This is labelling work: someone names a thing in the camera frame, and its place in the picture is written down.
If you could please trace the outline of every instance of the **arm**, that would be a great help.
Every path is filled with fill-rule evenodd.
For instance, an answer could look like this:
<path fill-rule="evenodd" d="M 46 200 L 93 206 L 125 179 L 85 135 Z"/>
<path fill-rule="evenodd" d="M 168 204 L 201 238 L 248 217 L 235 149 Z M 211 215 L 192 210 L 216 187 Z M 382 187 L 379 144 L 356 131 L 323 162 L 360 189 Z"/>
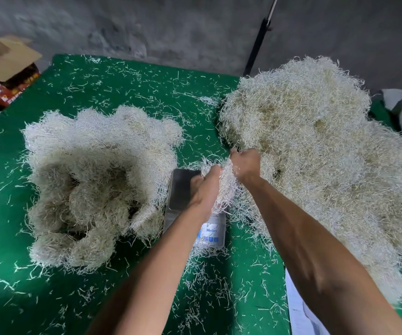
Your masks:
<path fill-rule="evenodd" d="M 260 154 L 231 151 L 274 246 L 305 303 L 330 334 L 402 335 L 402 319 L 365 268 L 319 222 L 260 177 Z"/>
<path fill-rule="evenodd" d="M 196 235 L 211 214 L 221 168 L 191 181 L 192 200 L 114 293 L 86 335 L 160 335 Z"/>

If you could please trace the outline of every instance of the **green tablecloth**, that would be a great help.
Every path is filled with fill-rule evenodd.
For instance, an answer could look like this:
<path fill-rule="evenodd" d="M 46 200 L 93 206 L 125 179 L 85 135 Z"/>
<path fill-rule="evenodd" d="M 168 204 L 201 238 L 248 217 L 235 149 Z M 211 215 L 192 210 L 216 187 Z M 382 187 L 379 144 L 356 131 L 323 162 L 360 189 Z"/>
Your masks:
<path fill-rule="evenodd" d="M 189 163 L 227 155 L 213 124 L 215 108 L 199 98 L 219 99 L 237 83 L 238 78 L 226 75 L 58 55 L 0 114 L 0 334 L 83 334 L 101 303 L 146 252 L 139 242 L 122 239 L 110 266 L 85 276 L 41 272 L 30 264 L 27 248 L 33 238 L 26 233 L 25 212 L 36 195 L 26 182 L 28 167 L 19 162 L 25 123 L 36 122 L 47 110 L 71 116 L 94 107 L 111 113 L 121 104 L 145 108 L 158 118 L 170 113 L 187 134 L 179 162 Z M 164 333 L 288 334 L 282 261 L 255 243 L 245 226 L 232 225 L 226 242 L 229 255 L 204 259 L 184 275 Z M 208 281 L 192 286 L 201 268 Z M 232 291 L 229 298 L 225 288 Z"/>

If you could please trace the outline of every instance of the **open cardboard box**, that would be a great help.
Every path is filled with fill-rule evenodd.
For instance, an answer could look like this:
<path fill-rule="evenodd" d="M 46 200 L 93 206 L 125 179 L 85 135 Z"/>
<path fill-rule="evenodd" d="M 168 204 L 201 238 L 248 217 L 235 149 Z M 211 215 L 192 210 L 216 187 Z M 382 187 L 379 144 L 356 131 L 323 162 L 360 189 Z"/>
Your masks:
<path fill-rule="evenodd" d="M 40 73 L 34 62 L 41 54 L 26 46 L 29 40 L 0 37 L 0 106 L 11 104 Z"/>

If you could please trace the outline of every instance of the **concrete wall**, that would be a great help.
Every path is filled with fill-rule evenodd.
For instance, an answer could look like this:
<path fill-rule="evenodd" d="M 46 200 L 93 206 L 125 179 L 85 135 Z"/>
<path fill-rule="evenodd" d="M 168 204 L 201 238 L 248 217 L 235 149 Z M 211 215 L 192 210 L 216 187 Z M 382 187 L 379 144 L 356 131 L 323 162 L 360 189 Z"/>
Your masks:
<path fill-rule="evenodd" d="M 0 0 L 0 35 L 55 53 L 99 54 L 240 75 L 272 0 Z M 279 0 L 254 66 L 331 56 L 367 87 L 402 88 L 402 0 Z"/>

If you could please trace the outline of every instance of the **paper document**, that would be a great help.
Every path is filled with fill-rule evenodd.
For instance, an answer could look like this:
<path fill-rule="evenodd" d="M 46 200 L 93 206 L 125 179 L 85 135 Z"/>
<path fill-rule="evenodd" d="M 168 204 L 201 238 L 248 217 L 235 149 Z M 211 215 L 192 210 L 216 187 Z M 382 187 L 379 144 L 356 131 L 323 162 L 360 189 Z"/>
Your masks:
<path fill-rule="evenodd" d="M 287 306 L 293 335 L 330 335 L 322 322 L 308 308 L 285 271 Z"/>

